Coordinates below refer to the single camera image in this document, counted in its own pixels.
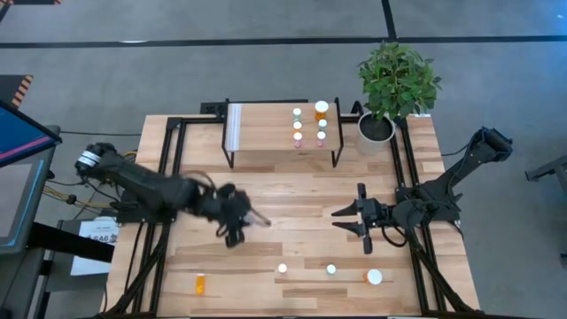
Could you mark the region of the green plant in white pot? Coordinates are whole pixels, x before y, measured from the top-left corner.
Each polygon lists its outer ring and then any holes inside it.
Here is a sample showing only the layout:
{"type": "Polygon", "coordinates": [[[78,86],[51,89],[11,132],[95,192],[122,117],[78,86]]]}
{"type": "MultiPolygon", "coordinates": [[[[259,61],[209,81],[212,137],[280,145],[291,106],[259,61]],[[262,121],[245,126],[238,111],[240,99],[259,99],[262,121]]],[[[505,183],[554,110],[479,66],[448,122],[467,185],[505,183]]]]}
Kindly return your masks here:
{"type": "Polygon", "coordinates": [[[438,99],[441,78],[435,74],[431,58],[398,43],[381,43],[358,65],[362,81],[360,116],[355,142],[357,151],[371,155],[393,140],[395,119],[429,113],[438,99]]]}

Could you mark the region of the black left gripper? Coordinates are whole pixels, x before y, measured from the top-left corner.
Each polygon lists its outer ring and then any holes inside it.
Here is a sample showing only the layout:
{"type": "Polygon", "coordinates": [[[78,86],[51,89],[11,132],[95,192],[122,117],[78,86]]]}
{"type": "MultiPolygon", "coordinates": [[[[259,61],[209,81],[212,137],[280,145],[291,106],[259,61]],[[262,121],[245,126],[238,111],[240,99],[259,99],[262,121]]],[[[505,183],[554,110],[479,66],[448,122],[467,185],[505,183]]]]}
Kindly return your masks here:
{"type": "Polygon", "coordinates": [[[218,222],[217,237],[224,237],[225,245],[234,248],[244,243],[244,229],[252,226],[270,226],[271,221],[254,208],[244,191],[233,183],[222,185],[215,198],[207,201],[207,219],[218,222]]]}

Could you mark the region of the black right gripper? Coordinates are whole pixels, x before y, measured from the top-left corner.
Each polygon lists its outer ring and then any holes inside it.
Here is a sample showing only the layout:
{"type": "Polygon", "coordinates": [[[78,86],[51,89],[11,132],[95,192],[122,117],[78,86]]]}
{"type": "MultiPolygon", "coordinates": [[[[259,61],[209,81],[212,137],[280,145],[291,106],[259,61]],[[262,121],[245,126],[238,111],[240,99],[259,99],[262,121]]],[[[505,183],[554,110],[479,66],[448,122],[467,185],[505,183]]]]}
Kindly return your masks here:
{"type": "Polygon", "coordinates": [[[368,198],[364,183],[357,184],[358,198],[349,206],[341,208],[331,215],[334,217],[360,215],[360,222],[333,222],[332,225],[343,230],[348,230],[362,239],[363,252],[373,252],[370,229],[385,226],[387,207],[381,205],[375,198],[368,198]]]}

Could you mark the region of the wooden shelf black metal legs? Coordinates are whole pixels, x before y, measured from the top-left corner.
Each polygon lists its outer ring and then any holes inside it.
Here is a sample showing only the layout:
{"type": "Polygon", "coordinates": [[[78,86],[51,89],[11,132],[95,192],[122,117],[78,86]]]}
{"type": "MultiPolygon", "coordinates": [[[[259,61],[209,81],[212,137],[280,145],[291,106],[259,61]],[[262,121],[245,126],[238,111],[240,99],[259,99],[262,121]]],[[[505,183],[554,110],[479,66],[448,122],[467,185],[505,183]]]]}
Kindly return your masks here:
{"type": "Polygon", "coordinates": [[[221,149],[229,164],[234,167],[238,152],[329,152],[333,167],[338,165],[344,148],[341,124],[340,103],[336,98],[329,104],[326,121],[325,145],[318,147],[318,121],[315,120],[315,103],[279,102],[245,103],[227,101],[223,120],[221,149]],[[302,145],[294,146],[293,114],[294,108],[302,110],[300,133],[302,145]]]}

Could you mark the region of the black cart beam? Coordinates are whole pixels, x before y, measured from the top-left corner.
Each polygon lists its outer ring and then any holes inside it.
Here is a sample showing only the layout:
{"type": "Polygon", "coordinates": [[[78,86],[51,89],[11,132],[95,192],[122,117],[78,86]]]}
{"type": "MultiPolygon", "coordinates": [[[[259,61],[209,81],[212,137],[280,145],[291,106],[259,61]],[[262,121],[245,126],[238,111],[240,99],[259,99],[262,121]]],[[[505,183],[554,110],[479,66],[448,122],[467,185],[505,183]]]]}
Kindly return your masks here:
{"type": "Polygon", "coordinates": [[[114,246],[95,239],[34,222],[27,239],[28,248],[43,248],[93,261],[111,262],[114,246]]]}

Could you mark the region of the grey equipment cart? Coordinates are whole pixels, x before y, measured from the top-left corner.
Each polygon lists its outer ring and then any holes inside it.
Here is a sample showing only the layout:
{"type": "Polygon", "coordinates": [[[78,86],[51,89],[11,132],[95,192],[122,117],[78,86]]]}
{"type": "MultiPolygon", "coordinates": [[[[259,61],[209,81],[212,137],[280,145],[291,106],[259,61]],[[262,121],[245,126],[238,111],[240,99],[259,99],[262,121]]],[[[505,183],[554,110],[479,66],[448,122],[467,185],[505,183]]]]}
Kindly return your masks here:
{"type": "Polygon", "coordinates": [[[55,149],[0,168],[0,319],[27,319],[44,250],[29,248],[55,149]]]}

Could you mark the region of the grey chair base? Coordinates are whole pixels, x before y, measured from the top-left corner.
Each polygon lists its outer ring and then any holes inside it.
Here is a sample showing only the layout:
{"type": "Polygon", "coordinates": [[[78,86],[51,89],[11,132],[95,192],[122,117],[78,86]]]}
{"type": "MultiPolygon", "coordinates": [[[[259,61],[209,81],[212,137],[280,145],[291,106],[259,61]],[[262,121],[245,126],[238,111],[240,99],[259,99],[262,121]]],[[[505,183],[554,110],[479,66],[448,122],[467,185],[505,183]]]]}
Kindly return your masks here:
{"type": "Polygon", "coordinates": [[[563,155],[558,159],[551,160],[535,169],[525,171],[525,176],[528,181],[536,182],[544,175],[557,175],[560,176],[561,170],[567,168],[567,155],[563,155]]]}

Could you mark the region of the white paper sheet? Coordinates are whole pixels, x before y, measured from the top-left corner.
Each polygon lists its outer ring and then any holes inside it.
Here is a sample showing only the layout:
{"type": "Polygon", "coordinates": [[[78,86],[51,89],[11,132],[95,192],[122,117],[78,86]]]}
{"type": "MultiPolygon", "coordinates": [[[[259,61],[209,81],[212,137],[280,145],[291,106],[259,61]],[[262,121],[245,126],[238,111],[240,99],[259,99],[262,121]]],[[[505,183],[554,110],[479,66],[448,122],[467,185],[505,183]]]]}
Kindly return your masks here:
{"type": "MultiPolygon", "coordinates": [[[[94,239],[112,246],[116,245],[118,234],[118,223],[112,217],[97,217],[92,221],[82,221],[81,227],[79,228],[80,237],[94,239]]],[[[70,275],[89,276],[107,274],[110,268],[109,262],[94,261],[75,256],[70,275]]]]}

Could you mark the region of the blue screen computer monitor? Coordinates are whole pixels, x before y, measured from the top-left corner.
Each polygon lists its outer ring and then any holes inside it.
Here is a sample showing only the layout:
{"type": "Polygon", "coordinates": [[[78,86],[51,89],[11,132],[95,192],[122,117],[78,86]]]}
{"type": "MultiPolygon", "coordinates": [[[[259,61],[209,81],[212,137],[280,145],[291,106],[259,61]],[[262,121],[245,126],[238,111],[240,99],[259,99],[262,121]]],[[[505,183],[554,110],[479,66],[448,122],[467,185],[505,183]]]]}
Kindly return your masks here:
{"type": "Polygon", "coordinates": [[[0,100],[0,167],[62,143],[62,138],[14,106],[0,100]]]}

